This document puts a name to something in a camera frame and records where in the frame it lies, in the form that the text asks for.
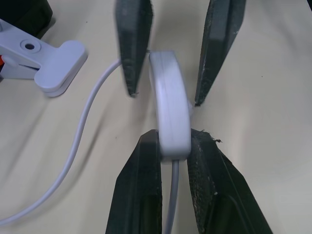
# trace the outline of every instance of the white cable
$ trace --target white cable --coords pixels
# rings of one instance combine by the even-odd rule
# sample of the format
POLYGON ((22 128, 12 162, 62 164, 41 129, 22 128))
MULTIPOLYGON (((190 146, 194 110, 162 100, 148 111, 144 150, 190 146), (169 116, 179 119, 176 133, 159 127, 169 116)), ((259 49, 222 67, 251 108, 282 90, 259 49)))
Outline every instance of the white cable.
POLYGON ((107 68, 107 70, 103 73, 101 78, 97 81, 94 88, 92 89, 92 91, 89 95, 89 98, 87 100, 87 103, 83 109, 82 115, 80 117, 80 121, 78 124, 78 128, 76 131, 76 135, 75 135, 74 142, 72 144, 72 148, 70 150, 69 156, 66 160, 66 163, 63 167, 62 172, 58 175, 58 177, 55 180, 55 182, 53 183, 53 185, 48 189, 48 191, 45 192, 45 194, 41 198, 39 198, 35 203, 30 205, 26 209, 20 211, 19 213, 15 214, 15 215, 8 217, 8 218, 0 220, 0 226, 12 223, 14 221, 17 221, 18 219, 22 218, 23 216, 25 216, 28 213, 35 210, 38 206, 40 206, 42 203, 44 203, 54 193, 54 191, 60 186, 60 184, 63 182, 63 180, 65 179, 65 177, 66 177, 66 175, 67 175, 67 173, 68 173, 68 171, 69 171, 70 167, 72 166, 73 161, 75 159, 75 156, 76 156, 76 153, 78 150, 78 146, 80 144, 83 128, 84 128, 84 125, 86 123, 87 116, 89 114, 92 102, 93 102, 94 98, 96 97, 96 95, 97 95, 100 87, 104 83, 104 81, 109 77, 109 75, 116 68, 118 68, 120 66, 120 64, 121 64, 121 62, 118 59, 116 62, 114 62, 112 65, 110 65, 109 68, 107 68))
POLYGON ((179 185, 179 161, 172 161, 171 190, 164 234, 171 234, 176 213, 177 189, 179 185))

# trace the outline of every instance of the screw hole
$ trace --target screw hole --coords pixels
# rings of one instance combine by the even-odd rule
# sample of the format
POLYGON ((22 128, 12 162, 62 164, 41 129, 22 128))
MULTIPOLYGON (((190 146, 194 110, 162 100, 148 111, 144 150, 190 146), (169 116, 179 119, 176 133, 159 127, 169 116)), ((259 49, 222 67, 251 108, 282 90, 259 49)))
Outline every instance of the screw hole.
POLYGON ((27 49, 27 50, 33 50, 34 48, 35 48, 35 46, 33 45, 33 44, 26 44, 25 45, 25 48, 27 49))

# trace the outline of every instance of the white table surface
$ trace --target white table surface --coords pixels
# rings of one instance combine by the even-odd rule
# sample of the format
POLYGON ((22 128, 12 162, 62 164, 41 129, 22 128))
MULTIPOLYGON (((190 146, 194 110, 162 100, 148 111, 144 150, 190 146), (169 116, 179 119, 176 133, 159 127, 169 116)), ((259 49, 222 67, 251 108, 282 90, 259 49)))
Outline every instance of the white table surface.
MULTIPOLYGON (((114 0, 50 0, 43 40, 76 39, 89 57, 68 90, 45 98, 31 80, 0 83, 0 217, 39 198, 69 153, 96 80, 118 57, 114 0)), ((153 50, 176 52, 194 100, 208 0, 153 0, 153 50)), ((139 137, 156 128, 147 66, 136 99, 121 70, 101 88, 60 189, 0 234, 103 234, 116 177, 139 137)), ((210 132, 247 180, 275 234, 312 232, 312 12, 305 0, 247 0, 241 30, 192 127, 210 132)), ((173 233, 197 233, 186 163, 173 233)), ((163 223, 171 166, 162 167, 163 223)))

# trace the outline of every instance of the white plastic device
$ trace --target white plastic device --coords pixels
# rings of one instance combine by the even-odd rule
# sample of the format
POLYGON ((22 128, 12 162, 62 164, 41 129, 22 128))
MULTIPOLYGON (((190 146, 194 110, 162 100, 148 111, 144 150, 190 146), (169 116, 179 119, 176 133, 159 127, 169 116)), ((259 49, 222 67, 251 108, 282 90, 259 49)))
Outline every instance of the white plastic device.
POLYGON ((150 52, 149 60, 163 159, 184 160, 191 152, 191 124, 178 61, 173 51, 150 52))
POLYGON ((0 19, 0 55, 3 78, 34 79, 48 96, 65 92, 87 59, 79 41, 55 48, 0 19))

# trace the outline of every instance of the gray cable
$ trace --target gray cable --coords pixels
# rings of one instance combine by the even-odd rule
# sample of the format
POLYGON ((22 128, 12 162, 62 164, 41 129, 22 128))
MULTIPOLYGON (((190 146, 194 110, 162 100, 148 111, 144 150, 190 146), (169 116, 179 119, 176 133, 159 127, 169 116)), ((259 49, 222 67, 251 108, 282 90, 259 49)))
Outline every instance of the gray cable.
POLYGON ((172 161, 171 190, 168 206, 168 214, 164 234, 171 234, 176 213, 177 188, 179 185, 179 161, 172 161))
POLYGON ((69 156, 65 162, 65 165, 63 167, 62 172, 58 175, 57 179, 55 182, 52 184, 52 186, 44 193, 44 195, 39 198, 36 202, 34 202, 32 205, 28 206, 24 210, 18 212, 17 214, 14 214, 8 218, 4 218, 0 220, 0 226, 12 223, 14 221, 17 221, 18 219, 22 218, 23 216, 27 215, 28 213, 32 212, 35 210, 38 206, 40 206, 42 203, 44 203, 54 192, 55 190, 60 186, 60 184, 63 182, 65 179, 70 167, 73 164, 73 161, 75 159, 78 146, 80 144, 82 132, 84 129, 84 125, 86 123, 91 105, 93 103, 94 98, 96 97, 100 87, 104 83, 104 81, 109 77, 109 75, 120 66, 121 62, 120 59, 118 59, 116 62, 114 62, 112 65, 109 66, 109 68, 106 69, 106 71, 103 73, 101 78, 97 81, 95 84, 94 88, 92 89, 89 98, 87 100, 86 105, 84 106, 83 112, 80 117, 80 121, 77 127, 76 135, 74 138, 74 142, 72 144, 72 148, 70 150, 69 156))

